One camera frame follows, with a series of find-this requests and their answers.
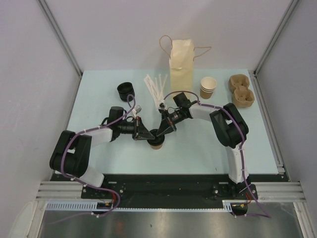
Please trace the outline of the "black plastic cup lid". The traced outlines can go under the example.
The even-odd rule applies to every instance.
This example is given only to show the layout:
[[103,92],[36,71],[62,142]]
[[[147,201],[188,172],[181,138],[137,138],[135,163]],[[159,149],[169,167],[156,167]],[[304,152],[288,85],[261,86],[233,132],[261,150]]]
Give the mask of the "black plastic cup lid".
[[151,146],[160,146],[164,143],[165,141],[165,136],[164,135],[160,135],[157,136],[157,131],[158,129],[152,129],[150,130],[150,133],[155,137],[154,139],[148,139],[147,142],[151,145]]

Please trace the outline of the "brown paper coffee cup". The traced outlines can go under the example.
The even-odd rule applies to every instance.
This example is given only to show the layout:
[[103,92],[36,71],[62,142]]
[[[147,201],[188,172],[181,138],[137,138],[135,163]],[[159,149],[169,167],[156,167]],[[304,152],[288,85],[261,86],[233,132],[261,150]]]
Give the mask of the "brown paper coffee cup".
[[151,145],[151,148],[154,149],[154,150],[158,150],[158,149],[160,149],[162,146],[163,146],[163,144],[160,144],[160,145]]

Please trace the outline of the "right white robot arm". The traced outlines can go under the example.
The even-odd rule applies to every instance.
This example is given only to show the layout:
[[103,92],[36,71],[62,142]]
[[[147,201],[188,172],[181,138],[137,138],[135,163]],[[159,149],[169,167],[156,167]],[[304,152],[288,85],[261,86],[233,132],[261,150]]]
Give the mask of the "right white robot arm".
[[173,97],[177,109],[169,113],[164,101],[158,106],[161,114],[161,122],[157,130],[157,137],[176,131],[176,124],[185,119],[202,119],[212,123],[215,134],[221,145],[226,147],[229,173],[232,184],[229,185],[229,195],[234,199],[240,199],[246,194],[245,185],[248,182],[244,145],[249,133],[249,128],[233,103],[223,107],[201,103],[197,98],[190,101],[185,91],[176,91]]

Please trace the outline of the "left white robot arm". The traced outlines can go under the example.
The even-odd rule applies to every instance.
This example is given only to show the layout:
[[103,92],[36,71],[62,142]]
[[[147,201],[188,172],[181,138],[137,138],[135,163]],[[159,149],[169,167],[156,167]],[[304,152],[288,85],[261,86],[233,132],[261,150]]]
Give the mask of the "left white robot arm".
[[109,185],[104,183],[105,176],[89,166],[91,148],[114,141],[121,134],[131,134],[134,140],[154,140],[154,135],[146,129],[139,116],[131,121],[124,118],[124,108],[111,107],[108,117],[95,130],[89,129],[77,135],[64,130],[55,146],[50,159],[50,168],[79,179],[92,186],[98,198],[109,194]]

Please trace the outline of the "pile of white straws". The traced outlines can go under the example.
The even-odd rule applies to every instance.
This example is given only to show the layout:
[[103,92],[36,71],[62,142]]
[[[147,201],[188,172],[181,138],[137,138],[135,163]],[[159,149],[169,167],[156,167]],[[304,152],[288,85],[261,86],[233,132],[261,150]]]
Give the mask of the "pile of white straws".
[[146,77],[144,78],[144,83],[147,86],[151,97],[153,98],[154,104],[155,104],[155,108],[158,111],[159,110],[159,105],[161,103],[164,103],[164,88],[165,88],[165,84],[167,81],[168,75],[166,74],[164,79],[162,79],[161,74],[159,74],[159,77],[156,78],[154,80],[152,80],[152,78],[146,74]]

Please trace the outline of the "stack of black lids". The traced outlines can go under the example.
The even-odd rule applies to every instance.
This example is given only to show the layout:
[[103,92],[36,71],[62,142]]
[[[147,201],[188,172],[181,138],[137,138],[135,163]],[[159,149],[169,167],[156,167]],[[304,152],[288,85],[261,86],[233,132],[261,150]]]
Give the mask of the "stack of black lids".
[[131,82],[123,82],[118,85],[117,91],[119,97],[124,102],[131,102],[133,100],[132,97],[128,97],[128,95],[135,96],[134,88]]

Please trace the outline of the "stack of paper cups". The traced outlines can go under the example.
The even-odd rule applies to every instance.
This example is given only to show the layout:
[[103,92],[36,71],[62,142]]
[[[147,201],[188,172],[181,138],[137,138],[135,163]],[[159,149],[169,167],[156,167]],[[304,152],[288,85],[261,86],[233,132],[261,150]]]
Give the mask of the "stack of paper cups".
[[204,77],[201,80],[200,96],[209,99],[217,87],[217,81],[212,77]]

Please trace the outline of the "tan paper bag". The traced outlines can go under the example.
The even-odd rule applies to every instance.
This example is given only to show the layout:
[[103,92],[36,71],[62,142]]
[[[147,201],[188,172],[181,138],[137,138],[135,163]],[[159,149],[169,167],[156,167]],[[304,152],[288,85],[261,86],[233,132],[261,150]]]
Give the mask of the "tan paper bag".
[[[163,38],[168,38],[171,50],[167,51],[163,45]],[[159,39],[161,49],[169,56],[170,89],[172,92],[184,91],[186,97],[190,98],[193,86],[194,60],[211,49],[208,47],[196,47],[191,39],[172,40],[168,35]]]

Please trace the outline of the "brown pulp cup carriers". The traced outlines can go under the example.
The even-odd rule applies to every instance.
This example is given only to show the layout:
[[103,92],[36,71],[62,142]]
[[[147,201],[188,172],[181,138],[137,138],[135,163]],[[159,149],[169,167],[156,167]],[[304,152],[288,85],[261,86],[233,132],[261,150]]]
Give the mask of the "brown pulp cup carriers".
[[228,86],[232,93],[232,103],[238,108],[248,108],[254,101],[255,96],[249,89],[248,76],[244,74],[232,75],[229,78]]

